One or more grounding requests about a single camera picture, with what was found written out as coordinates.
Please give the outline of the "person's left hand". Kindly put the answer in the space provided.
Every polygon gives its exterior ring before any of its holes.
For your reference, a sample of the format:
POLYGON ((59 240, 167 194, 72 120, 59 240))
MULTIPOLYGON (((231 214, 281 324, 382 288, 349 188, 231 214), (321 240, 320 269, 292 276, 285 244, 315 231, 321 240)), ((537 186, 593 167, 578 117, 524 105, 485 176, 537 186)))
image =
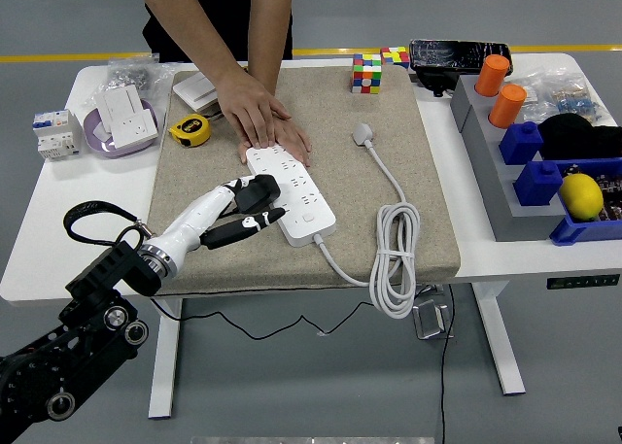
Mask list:
POLYGON ((247 162, 246 152, 248 149, 265 149, 274 145, 280 145, 294 159, 306 167, 310 166, 312 146, 307 133, 292 120, 283 120, 274 117, 273 124, 274 138, 268 139, 264 145, 261 143, 253 143, 248 135, 242 131, 236 132, 240 161, 243 164, 247 162))

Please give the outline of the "person's right hand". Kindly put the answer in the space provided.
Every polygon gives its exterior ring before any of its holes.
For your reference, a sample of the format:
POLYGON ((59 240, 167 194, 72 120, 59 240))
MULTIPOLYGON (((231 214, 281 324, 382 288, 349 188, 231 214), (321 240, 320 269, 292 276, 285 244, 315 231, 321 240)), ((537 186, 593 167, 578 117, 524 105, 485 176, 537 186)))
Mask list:
POLYGON ((274 120, 291 116, 258 80, 237 67, 226 72, 215 87, 221 110, 242 145, 265 148, 275 143, 274 120))

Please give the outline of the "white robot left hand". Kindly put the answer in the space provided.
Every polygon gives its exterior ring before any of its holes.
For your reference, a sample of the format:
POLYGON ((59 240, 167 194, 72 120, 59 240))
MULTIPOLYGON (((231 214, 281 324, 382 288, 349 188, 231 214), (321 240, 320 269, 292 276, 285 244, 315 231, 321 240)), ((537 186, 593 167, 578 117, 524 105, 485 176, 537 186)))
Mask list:
POLYGON ((148 243, 180 265, 203 245, 215 250, 247 239, 286 215, 271 209, 281 194, 271 175, 247 176, 222 184, 195 199, 164 232, 148 243))

